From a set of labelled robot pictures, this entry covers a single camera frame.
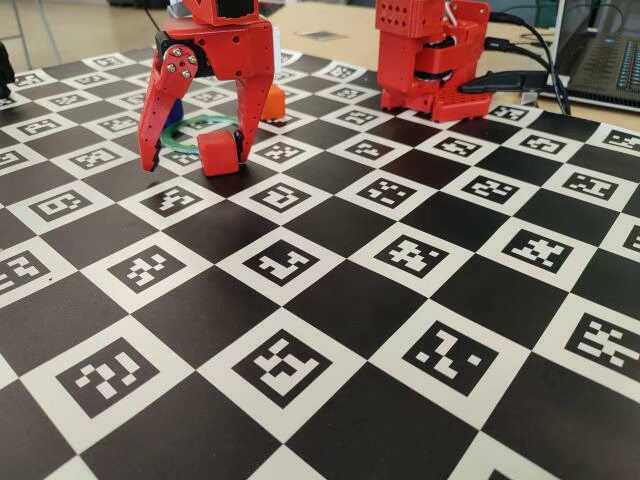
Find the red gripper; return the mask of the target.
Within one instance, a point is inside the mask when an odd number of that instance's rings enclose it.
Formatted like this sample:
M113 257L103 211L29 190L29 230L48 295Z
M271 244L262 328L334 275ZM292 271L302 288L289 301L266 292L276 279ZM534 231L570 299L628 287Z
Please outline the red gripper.
M193 78L236 80L238 162L248 159L274 76L272 26L267 20L211 26L168 20L155 35L151 74L138 125L141 166L158 165L160 136L175 102Z

